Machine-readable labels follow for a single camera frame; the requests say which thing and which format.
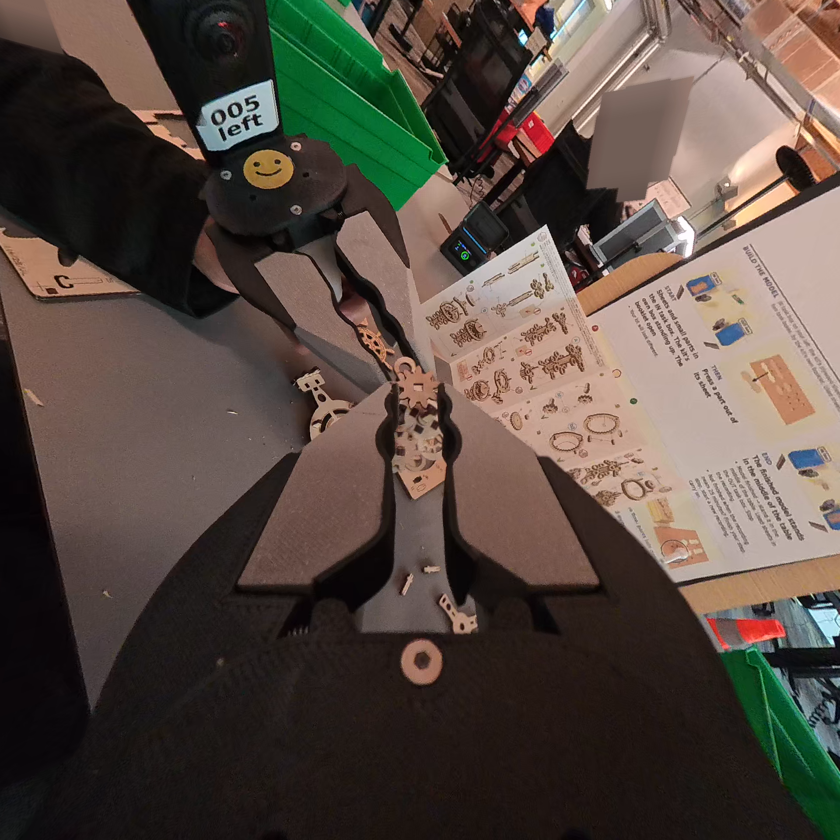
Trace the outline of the person's left hand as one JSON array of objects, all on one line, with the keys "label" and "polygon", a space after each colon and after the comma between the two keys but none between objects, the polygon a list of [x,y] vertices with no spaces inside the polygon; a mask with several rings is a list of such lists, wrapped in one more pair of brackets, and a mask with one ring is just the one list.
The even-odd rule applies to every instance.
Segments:
[{"label": "person's left hand", "polygon": [[199,234],[193,253],[194,267],[215,287],[234,295],[238,290],[226,274],[214,246],[208,235],[212,226],[212,219],[208,217]]}]

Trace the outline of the printed assembly instruction sheet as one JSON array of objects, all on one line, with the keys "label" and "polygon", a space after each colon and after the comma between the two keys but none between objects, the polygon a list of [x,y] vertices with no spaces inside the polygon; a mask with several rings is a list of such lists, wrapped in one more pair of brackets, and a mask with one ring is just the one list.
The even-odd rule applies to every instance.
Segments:
[{"label": "printed assembly instruction sheet", "polygon": [[617,518],[675,522],[680,486],[546,227],[427,300],[436,376]]}]

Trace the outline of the round wooden frame with stem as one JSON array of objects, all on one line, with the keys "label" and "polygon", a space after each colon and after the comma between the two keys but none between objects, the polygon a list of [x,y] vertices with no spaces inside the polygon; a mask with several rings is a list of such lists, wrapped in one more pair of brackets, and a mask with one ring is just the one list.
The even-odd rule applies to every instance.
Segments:
[{"label": "round wooden frame with stem", "polygon": [[332,398],[326,391],[322,373],[317,367],[299,376],[295,386],[300,392],[309,394],[315,403],[309,422],[310,440],[320,436],[356,406],[356,402]]}]

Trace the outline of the orange plastic object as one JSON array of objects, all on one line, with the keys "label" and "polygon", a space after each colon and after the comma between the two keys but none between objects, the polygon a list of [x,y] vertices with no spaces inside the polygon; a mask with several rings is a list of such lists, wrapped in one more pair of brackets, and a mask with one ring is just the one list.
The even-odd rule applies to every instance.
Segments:
[{"label": "orange plastic object", "polygon": [[786,638],[783,624],[773,618],[707,616],[703,625],[713,647],[720,654]]}]

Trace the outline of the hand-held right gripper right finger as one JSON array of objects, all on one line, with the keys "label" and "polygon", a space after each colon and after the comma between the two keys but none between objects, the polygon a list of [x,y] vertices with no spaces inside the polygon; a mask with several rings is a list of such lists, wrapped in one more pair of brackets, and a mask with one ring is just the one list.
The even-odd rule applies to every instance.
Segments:
[{"label": "hand-held right gripper right finger", "polygon": [[534,451],[452,385],[444,435],[444,544],[455,602],[595,592],[600,581]]}]

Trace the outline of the grey equipment case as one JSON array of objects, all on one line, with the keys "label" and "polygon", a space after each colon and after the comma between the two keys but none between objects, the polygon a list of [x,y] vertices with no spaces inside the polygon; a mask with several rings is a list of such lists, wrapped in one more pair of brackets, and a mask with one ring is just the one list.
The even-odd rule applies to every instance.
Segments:
[{"label": "grey equipment case", "polygon": [[640,256],[693,253],[696,232],[682,216],[670,218],[654,197],[591,247],[598,268],[609,273]]}]

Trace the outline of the white printed task card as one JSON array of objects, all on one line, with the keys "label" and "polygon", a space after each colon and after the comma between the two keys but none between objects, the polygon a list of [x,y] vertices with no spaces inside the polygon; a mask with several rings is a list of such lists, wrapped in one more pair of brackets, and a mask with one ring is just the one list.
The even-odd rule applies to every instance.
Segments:
[{"label": "white printed task card", "polygon": [[839,191],[595,310],[665,501],[613,509],[679,583],[838,554]]}]

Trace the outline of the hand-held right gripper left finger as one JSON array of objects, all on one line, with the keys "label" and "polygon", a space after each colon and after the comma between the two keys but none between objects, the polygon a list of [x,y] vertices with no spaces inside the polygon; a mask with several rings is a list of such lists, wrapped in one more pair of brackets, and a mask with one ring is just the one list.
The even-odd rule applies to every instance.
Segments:
[{"label": "hand-held right gripper left finger", "polygon": [[294,459],[240,574],[247,594],[336,599],[352,612],[394,568],[396,387],[366,397]]}]

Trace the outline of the wooden pinion gear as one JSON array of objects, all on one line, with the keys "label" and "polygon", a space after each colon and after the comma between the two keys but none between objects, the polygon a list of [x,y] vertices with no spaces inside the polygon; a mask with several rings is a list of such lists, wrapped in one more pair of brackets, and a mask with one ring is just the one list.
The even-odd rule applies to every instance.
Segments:
[{"label": "wooden pinion gear", "polygon": [[437,401],[438,383],[434,375],[419,367],[403,366],[396,371],[399,400],[407,408],[426,409]]}]

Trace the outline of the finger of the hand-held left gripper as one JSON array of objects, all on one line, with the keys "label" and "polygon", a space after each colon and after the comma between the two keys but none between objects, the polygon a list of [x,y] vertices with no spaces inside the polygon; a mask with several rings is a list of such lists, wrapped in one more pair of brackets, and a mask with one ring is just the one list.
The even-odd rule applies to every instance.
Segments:
[{"label": "finger of the hand-held left gripper", "polygon": [[338,308],[333,290],[308,255],[274,252],[255,268],[293,322],[299,343],[365,393],[391,380]]},{"label": "finger of the hand-held left gripper", "polygon": [[365,299],[378,327],[424,371],[434,368],[428,327],[394,213],[347,216],[336,235],[336,251],[353,288]]}]

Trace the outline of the three-armed wooden piece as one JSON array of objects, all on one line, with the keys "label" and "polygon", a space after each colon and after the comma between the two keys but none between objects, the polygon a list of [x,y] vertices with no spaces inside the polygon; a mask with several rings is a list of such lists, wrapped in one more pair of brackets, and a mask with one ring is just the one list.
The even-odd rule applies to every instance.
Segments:
[{"label": "three-armed wooden piece", "polygon": [[453,634],[470,635],[478,631],[477,615],[459,610],[447,594],[442,593],[437,604],[449,620]]}]

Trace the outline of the pale wooden parts sheet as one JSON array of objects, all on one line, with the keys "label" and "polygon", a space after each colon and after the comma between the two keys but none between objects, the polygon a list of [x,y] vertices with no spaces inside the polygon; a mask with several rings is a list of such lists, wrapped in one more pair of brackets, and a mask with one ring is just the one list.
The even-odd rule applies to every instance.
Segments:
[{"label": "pale wooden parts sheet", "polygon": [[134,109],[133,114],[156,137],[173,144],[192,158],[204,161],[204,154],[193,136],[193,131],[189,128],[185,116],[180,111]]}]

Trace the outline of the green plastic bin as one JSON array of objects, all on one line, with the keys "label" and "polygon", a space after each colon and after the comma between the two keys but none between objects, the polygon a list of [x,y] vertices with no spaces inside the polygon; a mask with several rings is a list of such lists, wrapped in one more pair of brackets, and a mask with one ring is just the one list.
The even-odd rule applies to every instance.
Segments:
[{"label": "green plastic bin", "polygon": [[785,788],[824,838],[839,838],[839,771],[812,727],[754,648],[720,654],[753,732]]},{"label": "green plastic bin", "polygon": [[285,134],[329,143],[343,163],[358,165],[395,209],[446,162],[399,73],[373,74],[352,60],[350,68],[360,78],[342,80],[293,40],[277,33],[270,38]]},{"label": "green plastic bin", "polygon": [[324,2],[267,2],[287,134],[330,143],[345,163],[435,173],[445,162],[403,76]]}]

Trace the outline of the black device with screen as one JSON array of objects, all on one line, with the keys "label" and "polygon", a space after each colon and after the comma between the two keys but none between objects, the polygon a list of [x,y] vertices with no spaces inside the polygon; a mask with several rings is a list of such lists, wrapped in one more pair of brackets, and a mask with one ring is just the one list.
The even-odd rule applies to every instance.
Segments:
[{"label": "black device with screen", "polygon": [[462,277],[466,277],[485,265],[508,238],[508,227],[487,202],[480,201],[448,234],[438,250]]}]

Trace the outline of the wooden ringed model assembly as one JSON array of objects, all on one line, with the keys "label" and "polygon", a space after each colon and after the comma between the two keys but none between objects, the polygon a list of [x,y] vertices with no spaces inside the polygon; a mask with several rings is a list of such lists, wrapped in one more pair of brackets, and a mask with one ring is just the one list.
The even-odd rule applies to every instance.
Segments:
[{"label": "wooden ringed model assembly", "polygon": [[[403,366],[410,370],[415,367],[421,368],[408,357],[395,360],[393,370],[396,385],[396,371]],[[437,401],[429,403],[426,409],[405,407],[400,403],[399,392],[397,400],[392,470],[402,482],[407,495],[412,500],[418,500],[440,487],[446,477],[444,433],[438,413],[438,389]]]}]

